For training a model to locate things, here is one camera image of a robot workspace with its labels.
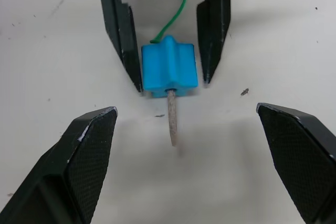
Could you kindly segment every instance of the blue connector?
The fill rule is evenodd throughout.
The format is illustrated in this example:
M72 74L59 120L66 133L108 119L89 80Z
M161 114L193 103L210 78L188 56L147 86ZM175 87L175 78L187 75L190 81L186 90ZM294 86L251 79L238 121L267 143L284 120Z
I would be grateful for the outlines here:
M144 90L154 97L166 97L168 90L186 95L198 86L194 45L166 36L158 44L143 46L142 74Z

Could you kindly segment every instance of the cable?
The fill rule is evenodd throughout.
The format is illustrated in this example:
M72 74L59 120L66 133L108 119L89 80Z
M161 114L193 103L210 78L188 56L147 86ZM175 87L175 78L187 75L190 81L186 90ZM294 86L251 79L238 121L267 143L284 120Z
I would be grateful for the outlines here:
M166 30L175 22L175 20L179 17L179 15L181 14L184 6L185 6L185 2L186 0L182 1L182 4L180 5L179 9L177 10L176 14L172 17L172 19L162 28L162 30L156 35L156 37L154 39L152 39L150 41L150 43L156 44L156 43L160 43L160 40L162 39L164 33L166 32Z

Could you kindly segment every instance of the blue plastic block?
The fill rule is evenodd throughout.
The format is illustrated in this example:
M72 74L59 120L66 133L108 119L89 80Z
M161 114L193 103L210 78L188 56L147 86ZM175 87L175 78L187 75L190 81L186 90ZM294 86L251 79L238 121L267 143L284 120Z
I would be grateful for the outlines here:
M168 89L186 95L198 86L194 45L166 36L159 44L143 46L142 74L144 90L154 97L166 97Z

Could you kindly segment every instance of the dark speck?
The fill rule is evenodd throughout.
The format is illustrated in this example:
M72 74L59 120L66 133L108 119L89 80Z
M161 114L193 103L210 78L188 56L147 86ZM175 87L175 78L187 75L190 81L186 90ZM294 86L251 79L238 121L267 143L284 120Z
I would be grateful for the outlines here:
M249 91L250 91L249 88L245 89L245 90L240 94L240 96L244 96L244 95L248 94Z

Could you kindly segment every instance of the white table surface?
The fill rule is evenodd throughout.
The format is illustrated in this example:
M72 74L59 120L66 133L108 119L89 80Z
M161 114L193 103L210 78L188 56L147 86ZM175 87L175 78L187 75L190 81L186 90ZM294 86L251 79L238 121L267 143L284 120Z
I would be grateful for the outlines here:
M124 0L138 46L181 0ZM169 30L197 48L196 4ZM116 106L110 164L92 223L303 223L276 173L258 102L317 116L336 133L336 0L232 0L211 85L197 50L194 95L178 98L171 147L165 99L140 96L105 29L100 0L0 0L0 208L76 117ZM249 88L243 97L240 94Z

